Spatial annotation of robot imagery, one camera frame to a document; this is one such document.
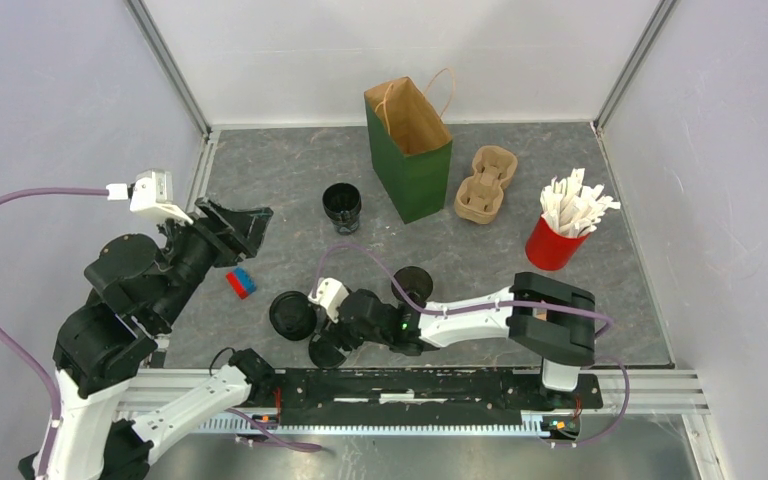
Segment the black coffee cup front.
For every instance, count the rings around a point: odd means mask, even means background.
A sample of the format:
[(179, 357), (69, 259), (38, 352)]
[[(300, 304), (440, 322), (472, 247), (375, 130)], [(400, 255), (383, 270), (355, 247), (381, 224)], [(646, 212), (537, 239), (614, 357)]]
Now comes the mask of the black coffee cup front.
[(414, 303), (422, 307), (426, 305), (434, 289), (432, 277), (426, 270), (419, 266), (405, 266), (394, 274), (394, 278), (396, 282), (391, 284), (391, 292), (398, 301), (405, 303), (396, 284), (402, 287)]

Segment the black coffee cup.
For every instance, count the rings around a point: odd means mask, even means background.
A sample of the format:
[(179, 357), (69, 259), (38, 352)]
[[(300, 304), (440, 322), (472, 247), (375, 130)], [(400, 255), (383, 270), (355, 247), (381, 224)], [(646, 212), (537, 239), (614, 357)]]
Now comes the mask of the black coffee cup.
[(322, 194), (326, 216), (340, 235), (351, 235), (360, 225), (362, 198), (359, 190), (349, 183), (335, 183)]
[(432, 277), (426, 270), (419, 266), (405, 266), (394, 274), (394, 278), (396, 282), (391, 284), (391, 292), (398, 301), (405, 303), (396, 284), (402, 287), (414, 303), (422, 307), (426, 305), (434, 289)]

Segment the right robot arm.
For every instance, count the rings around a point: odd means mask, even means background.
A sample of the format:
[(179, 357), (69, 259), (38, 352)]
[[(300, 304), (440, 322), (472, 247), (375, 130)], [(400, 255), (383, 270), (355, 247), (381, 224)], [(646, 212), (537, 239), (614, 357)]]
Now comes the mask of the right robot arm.
[(551, 408), (577, 396), (579, 372), (593, 363), (600, 332), (593, 293), (533, 272), (516, 274), (511, 286), (497, 292), (449, 303), (419, 305), (407, 297), (394, 306), (334, 278), (320, 279), (308, 298), (327, 319), (320, 338), (330, 358), (318, 361), (322, 368), (339, 366), (343, 352), (365, 342), (419, 356), (462, 342), (505, 338), (541, 357), (537, 392)]

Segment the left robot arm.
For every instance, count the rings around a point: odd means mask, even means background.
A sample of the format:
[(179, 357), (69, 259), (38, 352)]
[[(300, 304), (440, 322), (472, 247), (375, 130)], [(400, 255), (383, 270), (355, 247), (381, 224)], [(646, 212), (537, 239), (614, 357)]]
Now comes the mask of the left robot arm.
[(274, 396), (274, 369), (254, 350), (235, 352), (197, 386), (137, 418), (117, 406), (214, 268), (256, 256), (273, 212), (234, 210), (206, 198), (189, 224), (165, 220), (166, 244), (143, 234), (107, 243), (85, 269), (92, 290), (60, 327), (53, 359), (61, 395), (55, 435), (18, 464), (26, 479), (142, 479), (173, 445), (218, 413)]

